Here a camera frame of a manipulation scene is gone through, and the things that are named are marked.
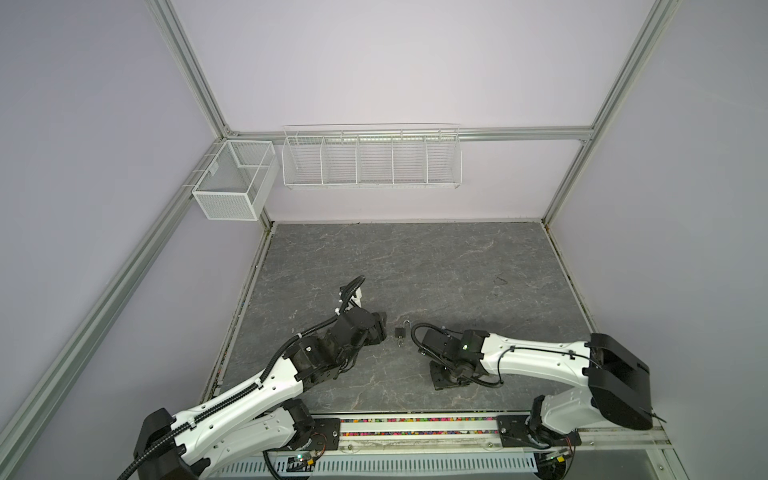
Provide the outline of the dark grey padlock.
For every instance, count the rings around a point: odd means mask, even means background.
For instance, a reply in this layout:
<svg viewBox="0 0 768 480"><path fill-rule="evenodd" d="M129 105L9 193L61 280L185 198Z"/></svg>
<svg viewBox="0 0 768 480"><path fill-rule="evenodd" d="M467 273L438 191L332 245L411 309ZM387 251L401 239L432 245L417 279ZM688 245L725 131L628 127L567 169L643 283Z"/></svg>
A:
<svg viewBox="0 0 768 480"><path fill-rule="evenodd" d="M396 344L402 348L410 335L411 321L406 319L395 328Z"/></svg>

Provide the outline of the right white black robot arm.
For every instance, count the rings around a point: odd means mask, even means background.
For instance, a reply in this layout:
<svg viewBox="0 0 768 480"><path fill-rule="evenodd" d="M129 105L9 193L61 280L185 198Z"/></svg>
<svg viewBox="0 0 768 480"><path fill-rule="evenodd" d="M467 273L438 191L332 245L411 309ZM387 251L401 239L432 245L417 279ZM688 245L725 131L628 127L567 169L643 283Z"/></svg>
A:
<svg viewBox="0 0 768 480"><path fill-rule="evenodd" d="M564 392L534 400L527 420L531 435L565 436L603 420L636 431L654 426L649 366L607 334L548 343L418 323L411 340L430 358L437 390L470 384L498 388L507 376L567 385Z"/></svg>

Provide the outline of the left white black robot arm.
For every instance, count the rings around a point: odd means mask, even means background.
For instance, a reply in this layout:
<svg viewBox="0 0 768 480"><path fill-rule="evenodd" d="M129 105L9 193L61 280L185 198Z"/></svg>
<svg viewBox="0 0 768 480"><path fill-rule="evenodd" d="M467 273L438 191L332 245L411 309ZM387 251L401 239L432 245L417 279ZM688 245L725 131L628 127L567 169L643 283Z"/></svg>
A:
<svg viewBox="0 0 768 480"><path fill-rule="evenodd" d="M342 286L334 315L290 337L259 373L187 410L148 415L121 478L207 479L257 452L310 445L315 421L301 395L387 337L385 313L361 305L364 281Z"/></svg>

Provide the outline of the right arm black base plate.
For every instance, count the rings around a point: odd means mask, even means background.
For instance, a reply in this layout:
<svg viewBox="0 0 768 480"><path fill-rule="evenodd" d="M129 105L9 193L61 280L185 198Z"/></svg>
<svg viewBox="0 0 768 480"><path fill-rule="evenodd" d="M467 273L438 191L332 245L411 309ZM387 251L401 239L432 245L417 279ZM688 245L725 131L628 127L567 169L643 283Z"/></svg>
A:
<svg viewBox="0 0 768 480"><path fill-rule="evenodd" d="M526 447L545 450L553 447L578 447L582 440L577 431L568 434L551 432L544 427L533 430L527 414L500 415L496 418L502 446L505 448Z"/></svg>

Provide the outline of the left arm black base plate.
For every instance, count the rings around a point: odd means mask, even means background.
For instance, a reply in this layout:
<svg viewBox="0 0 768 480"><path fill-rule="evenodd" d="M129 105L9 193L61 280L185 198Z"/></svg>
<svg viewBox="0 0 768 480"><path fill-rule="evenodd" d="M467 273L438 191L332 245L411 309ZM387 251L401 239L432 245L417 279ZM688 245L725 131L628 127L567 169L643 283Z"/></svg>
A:
<svg viewBox="0 0 768 480"><path fill-rule="evenodd" d="M270 446L268 451L335 451L341 439L341 419L337 417L314 418L292 425L285 445Z"/></svg>

